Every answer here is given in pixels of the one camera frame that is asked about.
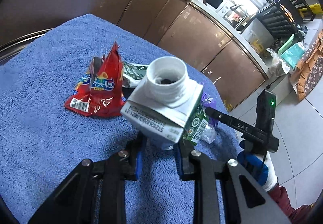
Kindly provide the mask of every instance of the milk carton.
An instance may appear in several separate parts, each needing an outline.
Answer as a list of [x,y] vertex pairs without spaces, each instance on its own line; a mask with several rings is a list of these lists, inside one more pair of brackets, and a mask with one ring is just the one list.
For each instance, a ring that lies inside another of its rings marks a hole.
[[161,57],[148,66],[121,114],[162,149],[176,144],[182,135],[197,143],[207,124],[200,108],[202,90],[188,77],[182,60]]

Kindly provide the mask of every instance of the glove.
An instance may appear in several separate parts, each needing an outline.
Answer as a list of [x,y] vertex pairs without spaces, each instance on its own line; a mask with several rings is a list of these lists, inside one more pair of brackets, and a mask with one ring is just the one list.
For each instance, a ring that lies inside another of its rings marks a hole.
[[[244,148],[244,140],[240,142],[240,147]],[[263,162],[264,156],[258,154],[248,154],[244,151],[238,154],[237,160],[238,162],[246,167],[245,161],[256,168],[256,171],[259,172],[261,169],[261,165]],[[263,189],[268,192],[272,188],[274,188],[278,182],[278,178],[275,175],[274,165],[271,161],[270,154],[267,152],[266,159],[264,161],[264,165],[260,174],[258,174],[257,182],[263,187]]]

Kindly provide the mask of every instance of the snack logo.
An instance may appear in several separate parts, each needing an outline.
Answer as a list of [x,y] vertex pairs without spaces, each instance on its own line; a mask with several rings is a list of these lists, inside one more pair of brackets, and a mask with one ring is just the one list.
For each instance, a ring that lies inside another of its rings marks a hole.
[[90,84],[90,80],[91,80],[91,74],[88,74],[88,73],[84,74],[79,80],[79,82],[77,83],[75,90],[77,90],[81,85]]
[[93,81],[91,86],[95,91],[112,91],[114,88],[113,78],[108,79],[106,72],[99,74]]

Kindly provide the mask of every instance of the blue towel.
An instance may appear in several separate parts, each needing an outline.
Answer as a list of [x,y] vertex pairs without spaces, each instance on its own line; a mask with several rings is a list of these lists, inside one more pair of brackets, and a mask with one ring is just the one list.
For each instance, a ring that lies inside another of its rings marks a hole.
[[[87,14],[49,31],[0,66],[0,194],[22,224],[82,159],[107,159],[136,137],[121,116],[84,117],[63,107],[92,57],[109,52],[115,40],[128,62],[149,64],[170,55]],[[212,82],[187,68],[226,112]],[[217,133],[215,142],[200,141],[196,149],[222,161],[235,158],[240,151],[235,131],[219,123]],[[172,151],[148,145],[143,162],[140,181],[126,183],[128,223],[191,223],[193,182],[179,180]]]

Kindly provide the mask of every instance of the person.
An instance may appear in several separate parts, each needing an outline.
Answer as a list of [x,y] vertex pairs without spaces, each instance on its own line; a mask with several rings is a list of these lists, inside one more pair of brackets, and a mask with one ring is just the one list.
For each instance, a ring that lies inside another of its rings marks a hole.
[[[240,142],[240,147],[244,148],[244,140]],[[238,162],[245,166],[245,161],[254,166],[256,169],[260,169],[263,163],[264,156],[258,154],[249,154],[244,151],[238,154]],[[278,178],[275,175],[275,169],[270,158],[270,154],[267,152],[266,159],[262,170],[259,174],[257,182],[263,187],[263,189],[269,194],[269,196],[277,203],[280,209],[289,218],[292,224],[304,224],[306,217],[310,213],[314,204],[303,205],[298,209],[294,209],[290,205],[289,197],[286,188],[279,186]]]

